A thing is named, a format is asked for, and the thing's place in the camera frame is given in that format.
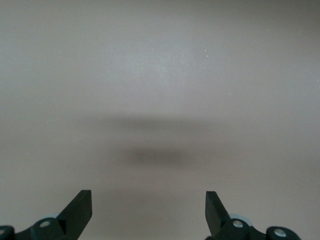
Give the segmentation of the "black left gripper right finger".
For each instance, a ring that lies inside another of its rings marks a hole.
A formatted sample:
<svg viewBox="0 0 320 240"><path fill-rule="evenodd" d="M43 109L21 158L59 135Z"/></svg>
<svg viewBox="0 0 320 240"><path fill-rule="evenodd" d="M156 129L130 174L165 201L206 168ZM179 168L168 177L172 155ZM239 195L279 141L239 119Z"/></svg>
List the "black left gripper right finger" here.
<svg viewBox="0 0 320 240"><path fill-rule="evenodd" d="M265 233L258 231L248 220L229 214L215 191L205 194L205 219L210 231L208 240L299 240L292 230L270 226Z"/></svg>

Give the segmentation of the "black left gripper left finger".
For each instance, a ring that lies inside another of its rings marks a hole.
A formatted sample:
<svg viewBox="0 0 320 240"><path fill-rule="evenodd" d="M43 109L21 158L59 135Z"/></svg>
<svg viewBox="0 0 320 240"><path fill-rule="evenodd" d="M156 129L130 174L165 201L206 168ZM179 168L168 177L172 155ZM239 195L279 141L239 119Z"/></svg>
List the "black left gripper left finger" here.
<svg viewBox="0 0 320 240"><path fill-rule="evenodd" d="M38 220L15 232L11 225L0 227L2 240L77 240L92 217L92 192L81 190L56 216Z"/></svg>

